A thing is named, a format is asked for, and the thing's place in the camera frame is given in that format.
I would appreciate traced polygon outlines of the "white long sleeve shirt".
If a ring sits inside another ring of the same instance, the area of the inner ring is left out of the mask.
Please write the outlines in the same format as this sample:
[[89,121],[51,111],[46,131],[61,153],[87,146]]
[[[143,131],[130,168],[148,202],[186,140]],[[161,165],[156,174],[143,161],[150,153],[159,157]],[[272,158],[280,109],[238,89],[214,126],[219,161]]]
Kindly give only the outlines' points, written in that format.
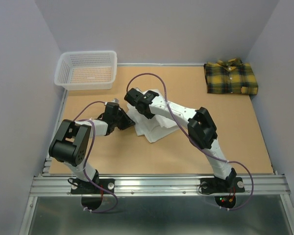
[[148,90],[142,93],[139,89],[135,88],[130,89],[124,99],[128,103],[127,115],[135,122],[134,128],[137,136],[144,135],[150,143],[153,143],[175,132],[178,130],[178,127],[174,121],[166,117],[154,115],[151,119],[148,119],[138,112],[138,109],[132,104],[137,104],[137,99],[144,98],[146,94],[163,99],[162,94],[158,90]]

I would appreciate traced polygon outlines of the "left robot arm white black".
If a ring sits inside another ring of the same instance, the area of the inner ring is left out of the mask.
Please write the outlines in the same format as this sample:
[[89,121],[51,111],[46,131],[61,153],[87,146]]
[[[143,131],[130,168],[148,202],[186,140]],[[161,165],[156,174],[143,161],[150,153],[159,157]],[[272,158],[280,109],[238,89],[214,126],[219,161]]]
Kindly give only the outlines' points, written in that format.
[[68,179],[71,194],[104,194],[101,188],[108,190],[107,185],[114,181],[100,183],[98,171],[86,158],[90,156],[95,137],[108,136],[115,128],[125,130],[134,125],[116,102],[106,102],[104,112],[96,119],[61,122],[49,146],[49,156],[64,163],[76,176]]

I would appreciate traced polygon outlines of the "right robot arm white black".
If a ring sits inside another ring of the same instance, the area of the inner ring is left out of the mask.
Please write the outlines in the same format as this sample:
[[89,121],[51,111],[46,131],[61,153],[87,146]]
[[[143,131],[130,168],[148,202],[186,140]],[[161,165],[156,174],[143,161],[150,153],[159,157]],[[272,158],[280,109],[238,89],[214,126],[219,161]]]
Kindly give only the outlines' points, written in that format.
[[124,99],[148,119],[159,115],[176,122],[191,144],[202,151],[210,163],[214,179],[206,183],[207,187],[217,192],[227,192],[233,187],[237,174],[221,150],[217,127],[207,109],[187,108],[168,101],[157,92],[148,90],[142,93],[135,88],[127,91]]

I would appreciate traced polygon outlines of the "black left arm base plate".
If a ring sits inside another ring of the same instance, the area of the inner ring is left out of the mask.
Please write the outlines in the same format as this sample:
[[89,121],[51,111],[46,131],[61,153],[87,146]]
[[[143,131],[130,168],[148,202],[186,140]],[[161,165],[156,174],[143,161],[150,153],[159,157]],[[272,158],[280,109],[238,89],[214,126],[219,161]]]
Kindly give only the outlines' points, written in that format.
[[[68,183],[71,185],[71,194],[82,195],[82,194],[105,194],[104,191],[95,187],[90,182],[82,181],[78,178],[69,178]],[[115,179],[100,179],[99,186],[108,190],[109,192],[114,192]]]

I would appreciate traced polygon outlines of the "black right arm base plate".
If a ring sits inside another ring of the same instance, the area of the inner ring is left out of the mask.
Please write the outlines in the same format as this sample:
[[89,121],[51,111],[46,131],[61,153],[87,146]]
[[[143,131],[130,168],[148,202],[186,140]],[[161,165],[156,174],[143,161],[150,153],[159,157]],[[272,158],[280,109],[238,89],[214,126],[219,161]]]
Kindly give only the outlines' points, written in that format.
[[245,192],[243,180],[241,177],[236,177],[231,183],[226,180],[213,178],[201,178],[198,191],[202,194],[213,193],[230,193],[230,192]]

